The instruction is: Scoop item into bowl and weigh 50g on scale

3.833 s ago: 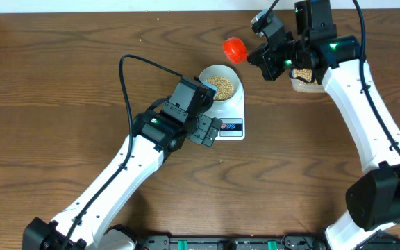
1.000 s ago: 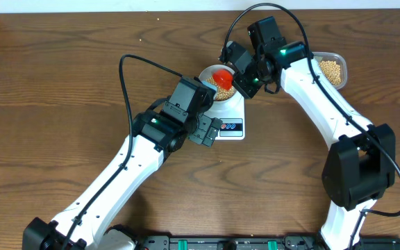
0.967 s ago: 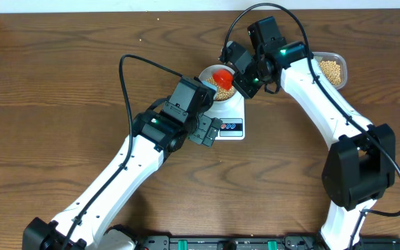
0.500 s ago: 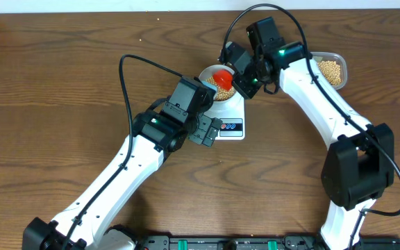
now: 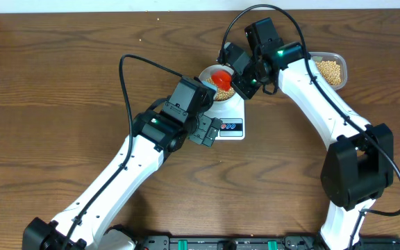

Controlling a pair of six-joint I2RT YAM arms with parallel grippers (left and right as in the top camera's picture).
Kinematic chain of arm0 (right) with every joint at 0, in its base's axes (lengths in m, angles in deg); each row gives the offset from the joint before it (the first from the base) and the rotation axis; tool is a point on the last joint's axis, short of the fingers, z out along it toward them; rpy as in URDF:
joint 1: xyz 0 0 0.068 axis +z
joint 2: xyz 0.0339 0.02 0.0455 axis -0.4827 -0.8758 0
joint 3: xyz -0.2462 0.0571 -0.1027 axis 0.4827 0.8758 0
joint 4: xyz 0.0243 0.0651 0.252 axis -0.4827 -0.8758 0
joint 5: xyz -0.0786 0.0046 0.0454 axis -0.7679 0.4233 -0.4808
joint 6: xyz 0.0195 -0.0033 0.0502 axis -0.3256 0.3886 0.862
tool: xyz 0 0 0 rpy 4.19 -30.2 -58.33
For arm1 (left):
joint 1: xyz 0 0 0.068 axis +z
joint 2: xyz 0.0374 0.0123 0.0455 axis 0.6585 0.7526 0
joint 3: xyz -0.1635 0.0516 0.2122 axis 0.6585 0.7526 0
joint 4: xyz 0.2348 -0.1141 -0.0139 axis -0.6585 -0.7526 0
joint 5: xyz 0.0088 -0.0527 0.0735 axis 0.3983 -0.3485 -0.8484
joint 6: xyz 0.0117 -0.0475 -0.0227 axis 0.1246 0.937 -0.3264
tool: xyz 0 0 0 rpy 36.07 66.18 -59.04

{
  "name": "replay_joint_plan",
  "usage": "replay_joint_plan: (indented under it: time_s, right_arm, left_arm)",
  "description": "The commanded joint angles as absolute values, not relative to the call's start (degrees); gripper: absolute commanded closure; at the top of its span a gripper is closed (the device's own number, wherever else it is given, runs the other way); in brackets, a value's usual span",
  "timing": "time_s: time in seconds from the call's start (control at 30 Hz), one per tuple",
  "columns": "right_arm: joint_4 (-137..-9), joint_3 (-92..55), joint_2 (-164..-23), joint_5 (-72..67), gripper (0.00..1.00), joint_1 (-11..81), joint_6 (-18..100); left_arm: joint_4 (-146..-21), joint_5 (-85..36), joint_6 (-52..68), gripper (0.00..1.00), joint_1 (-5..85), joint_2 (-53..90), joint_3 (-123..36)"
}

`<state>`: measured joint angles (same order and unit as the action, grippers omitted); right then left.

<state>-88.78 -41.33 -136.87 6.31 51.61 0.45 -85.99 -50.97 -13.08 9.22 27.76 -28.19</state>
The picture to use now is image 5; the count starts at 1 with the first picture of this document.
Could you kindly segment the red plastic measuring scoop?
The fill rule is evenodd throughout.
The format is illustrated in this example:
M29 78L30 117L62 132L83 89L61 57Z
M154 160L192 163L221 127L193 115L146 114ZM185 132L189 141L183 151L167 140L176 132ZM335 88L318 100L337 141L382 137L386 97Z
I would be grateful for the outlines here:
M229 91L231 89L232 76L227 71L220 69L211 74L213 83L223 91Z

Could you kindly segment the light blue round bowl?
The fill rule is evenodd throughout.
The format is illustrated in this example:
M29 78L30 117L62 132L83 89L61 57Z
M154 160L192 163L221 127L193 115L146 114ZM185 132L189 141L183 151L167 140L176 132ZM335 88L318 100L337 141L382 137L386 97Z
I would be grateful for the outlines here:
M213 88L215 88L216 91L217 91L217 88L214 87L213 85L209 84L209 83L206 81L206 79L207 79L207 78L211 78L211 74L214 73L214 72L216 72L217 70L220 70L220 69L223 69L223 70L227 71L228 73L231 74L231 76L233 76L234 71L233 71L230 67L223 66L223 65L212 65L212 66L209 66L209 67L205 68L205 69L200 73L199 79L200 79L202 82L204 82L207 86L213 87ZM215 101L215 96L214 96L214 101L217 102L218 104L229 104L229 105L232 105L232 106L235 106L235 105L240 101L240 99L241 99L240 96L239 96L236 92L235 92L235 94L234 94L230 99L225 100L225 101Z

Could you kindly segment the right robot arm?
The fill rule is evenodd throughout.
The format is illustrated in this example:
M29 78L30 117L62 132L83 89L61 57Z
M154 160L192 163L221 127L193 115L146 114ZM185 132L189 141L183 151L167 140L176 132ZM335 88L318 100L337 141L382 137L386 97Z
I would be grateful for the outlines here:
M286 94L319 133L327 153L320 174L330 200L317 249L391 249L391 240L360 237L365 216L393 183L393 134L353 111L319 73L304 42L286 44L271 19L244 30L251 53L223 42L219 59L233 71L232 87L251 99L273 85Z

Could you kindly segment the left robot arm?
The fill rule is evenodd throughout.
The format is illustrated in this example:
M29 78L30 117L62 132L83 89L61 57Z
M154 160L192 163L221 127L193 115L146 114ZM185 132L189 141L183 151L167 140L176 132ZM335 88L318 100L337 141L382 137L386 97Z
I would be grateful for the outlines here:
M102 249L108 227L138 187L184 141L211 147L222 121L206 116L217 87L181 77L173 94L139 113L109 165L49 223L36 217L24 230L23 249Z

